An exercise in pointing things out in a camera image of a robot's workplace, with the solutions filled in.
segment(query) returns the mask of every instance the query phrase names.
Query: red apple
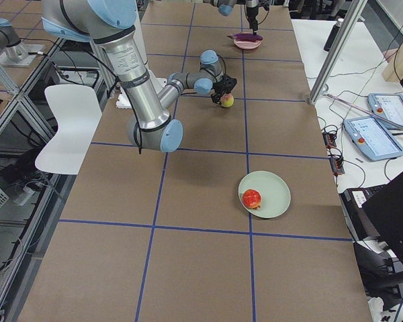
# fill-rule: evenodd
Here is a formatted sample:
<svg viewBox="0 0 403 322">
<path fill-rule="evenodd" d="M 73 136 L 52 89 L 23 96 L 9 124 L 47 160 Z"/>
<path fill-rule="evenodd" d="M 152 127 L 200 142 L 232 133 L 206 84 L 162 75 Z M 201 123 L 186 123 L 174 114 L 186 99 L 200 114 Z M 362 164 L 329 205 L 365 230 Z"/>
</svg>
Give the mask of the red apple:
<svg viewBox="0 0 403 322">
<path fill-rule="evenodd" d="M 257 209 L 261 204 L 261 195 L 254 189 L 248 189 L 243 193 L 242 202 L 246 208 Z"/>
</svg>

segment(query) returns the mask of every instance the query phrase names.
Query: black bottle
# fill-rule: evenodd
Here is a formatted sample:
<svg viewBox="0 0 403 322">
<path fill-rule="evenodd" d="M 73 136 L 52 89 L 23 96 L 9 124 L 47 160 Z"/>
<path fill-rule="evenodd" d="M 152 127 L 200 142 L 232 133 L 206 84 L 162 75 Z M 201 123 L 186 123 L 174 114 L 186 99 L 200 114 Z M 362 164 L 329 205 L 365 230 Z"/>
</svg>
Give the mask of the black bottle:
<svg viewBox="0 0 403 322">
<path fill-rule="evenodd" d="M 330 51 L 331 45 L 333 45 L 334 39 L 336 38 L 337 32 L 339 31 L 339 28 L 341 27 L 342 23 L 343 23 L 343 19 L 338 18 L 336 24 L 331 29 L 330 35 L 328 36 L 327 41 L 324 45 L 324 50 L 326 52 Z"/>
</svg>

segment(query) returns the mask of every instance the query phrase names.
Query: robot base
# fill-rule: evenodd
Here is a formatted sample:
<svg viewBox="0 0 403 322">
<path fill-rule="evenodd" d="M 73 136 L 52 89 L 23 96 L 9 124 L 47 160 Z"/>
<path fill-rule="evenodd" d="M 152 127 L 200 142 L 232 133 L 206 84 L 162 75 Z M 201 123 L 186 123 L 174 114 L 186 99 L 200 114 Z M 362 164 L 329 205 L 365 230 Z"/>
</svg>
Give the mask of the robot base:
<svg viewBox="0 0 403 322">
<path fill-rule="evenodd" d="M 43 50 L 44 45 L 34 45 L 34 44 L 26 44 L 26 48 L 28 52 L 40 52 Z M 7 55 L 5 52 L 3 52 L 0 55 L 0 64 L 3 67 L 22 67 L 22 68 L 27 68 L 33 60 L 37 57 L 37 55 L 28 55 L 27 58 L 24 58 L 23 60 L 19 62 L 14 62 L 10 59 L 8 59 Z"/>
</svg>

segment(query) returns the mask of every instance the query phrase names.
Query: white chair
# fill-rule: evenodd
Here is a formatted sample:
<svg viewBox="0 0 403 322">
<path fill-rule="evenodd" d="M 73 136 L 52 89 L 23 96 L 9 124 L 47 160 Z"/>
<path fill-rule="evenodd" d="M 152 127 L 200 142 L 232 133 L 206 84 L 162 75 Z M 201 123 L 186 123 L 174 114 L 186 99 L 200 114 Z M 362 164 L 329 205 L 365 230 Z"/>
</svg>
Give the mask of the white chair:
<svg viewBox="0 0 403 322">
<path fill-rule="evenodd" d="M 36 158 L 36 168 L 78 174 L 101 117 L 95 91 L 83 85 L 54 85 L 45 89 L 45 96 L 58 131 Z"/>
</svg>

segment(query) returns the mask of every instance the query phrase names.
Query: light green plate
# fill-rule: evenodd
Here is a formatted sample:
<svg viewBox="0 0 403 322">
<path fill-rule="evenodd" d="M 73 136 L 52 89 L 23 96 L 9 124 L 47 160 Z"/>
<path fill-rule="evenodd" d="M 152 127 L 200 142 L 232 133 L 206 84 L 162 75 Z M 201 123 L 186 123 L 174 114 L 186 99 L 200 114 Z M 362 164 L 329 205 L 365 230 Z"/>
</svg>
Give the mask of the light green plate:
<svg viewBox="0 0 403 322">
<path fill-rule="evenodd" d="M 242 196 L 248 189 L 254 189 L 261 195 L 261 207 L 249 209 L 243 205 Z M 285 181 L 268 171 L 254 171 L 247 174 L 238 188 L 239 200 L 243 207 L 261 218 L 274 218 L 282 215 L 289 207 L 291 193 Z"/>
</svg>

